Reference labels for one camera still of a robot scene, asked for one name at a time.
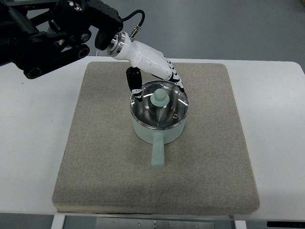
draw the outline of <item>white table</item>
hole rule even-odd
[[[14,64],[0,67],[0,212],[58,214],[51,197],[82,78],[92,61],[114,59],[86,57],[35,80]],[[294,62],[172,61],[223,63],[228,69],[261,201],[255,213],[235,219],[304,220],[301,67]]]

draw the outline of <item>gray pad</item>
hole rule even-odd
[[[61,212],[250,214],[259,198],[230,78],[222,64],[175,63],[189,97],[184,131],[152,168],[134,132],[126,62],[88,64],[53,204]],[[143,82],[157,80],[142,72]]]

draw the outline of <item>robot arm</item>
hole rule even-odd
[[[49,11],[28,19],[27,12],[36,9]],[[123,22],[138,12],[142,13],[139,26],[130,36],[121,32]],[[107,49],[114,59],[128,60],[131,72],[140,73],[141,69],[175,83],[184,92],[172,63],[160,51],[134,40],[143,20],[142,10],[122,19],[117,10],[100,0],[0,0],[0,66],[13,62],[29,79],[54,71],[89,54],[85,43],[91,37],[89,27],[94,26],[99,29],[96,48]],[[51,30],[38,31],[36,26],[47,21]],[[134,85],[130,89],[135,94],[141,87]]]

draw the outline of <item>cooking pot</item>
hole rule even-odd
[[[152,144],[152,166],[164,166],[164,144],[183,131],[189,108],[187,95],[171,82],[152,81],[142,85],[142,101],[130,98],[132,125],[136,134]]]

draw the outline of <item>gray floor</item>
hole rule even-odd
[[[168,58],[293,61],[305,70],[305,7],[300,0],[103,2],[115,8],[122,18],[143,9],[146,18],[137,40]],[[139,20],[138,15],[130,19],[123,30],[132,31]],[[96,55],[96,32],[92,28],[90,55]],[[0,214],[0,229],[49,229],[52,219],[53,216]],[[64,228],[91,229],[95,220],[67,217]],[[266,222],[248,222],[247,226],[264,229]]]

